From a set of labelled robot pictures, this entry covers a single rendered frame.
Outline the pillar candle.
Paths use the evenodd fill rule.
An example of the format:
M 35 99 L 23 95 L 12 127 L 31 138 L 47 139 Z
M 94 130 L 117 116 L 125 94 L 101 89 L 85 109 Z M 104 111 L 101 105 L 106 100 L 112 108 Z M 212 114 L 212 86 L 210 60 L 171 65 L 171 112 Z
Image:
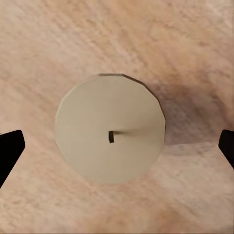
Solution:
M 55 143 L 81 177 L 99 184 L 136 178 L 158 159 L 167 119 L 159 98 L 126 74 L 99 73 L 78 82 L 54 118 Z

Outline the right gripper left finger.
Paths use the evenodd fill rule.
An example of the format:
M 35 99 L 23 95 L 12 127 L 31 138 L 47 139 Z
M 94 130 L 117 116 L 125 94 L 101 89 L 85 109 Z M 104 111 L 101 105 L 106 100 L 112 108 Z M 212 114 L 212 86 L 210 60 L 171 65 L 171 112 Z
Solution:
M 24 149 L 25 140 L 20 129 L 0 135 L 0 188 Z

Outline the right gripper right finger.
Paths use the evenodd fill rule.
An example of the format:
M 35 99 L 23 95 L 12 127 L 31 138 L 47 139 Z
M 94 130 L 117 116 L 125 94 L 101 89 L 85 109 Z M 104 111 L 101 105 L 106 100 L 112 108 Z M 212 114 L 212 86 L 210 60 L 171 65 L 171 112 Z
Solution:
M 234 169 L 234 132 L 222 130 L 218 146 Z

